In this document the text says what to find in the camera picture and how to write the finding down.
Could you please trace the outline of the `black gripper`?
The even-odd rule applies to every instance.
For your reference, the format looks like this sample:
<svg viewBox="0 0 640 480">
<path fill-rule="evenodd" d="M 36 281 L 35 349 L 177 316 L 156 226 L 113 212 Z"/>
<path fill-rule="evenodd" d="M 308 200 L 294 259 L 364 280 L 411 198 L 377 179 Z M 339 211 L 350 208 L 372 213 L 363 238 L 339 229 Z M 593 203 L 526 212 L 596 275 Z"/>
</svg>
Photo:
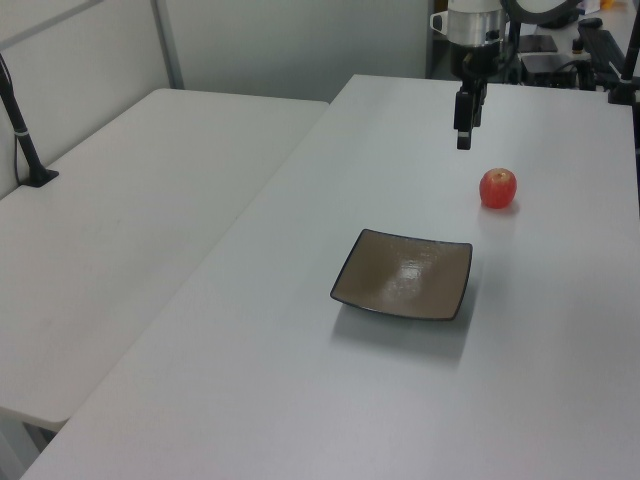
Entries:
<svg viewBox="0 0 640 480">
<path fill-rule="evenodd" d="M 481 125 L 487 81 L 498 71 L 501 42 L 481 46 L 451 43 L 450 47 L 450 70 L 461 81 L 454 108 L 457 148 L 469 150 L 472 129 Z"/>
</svg>

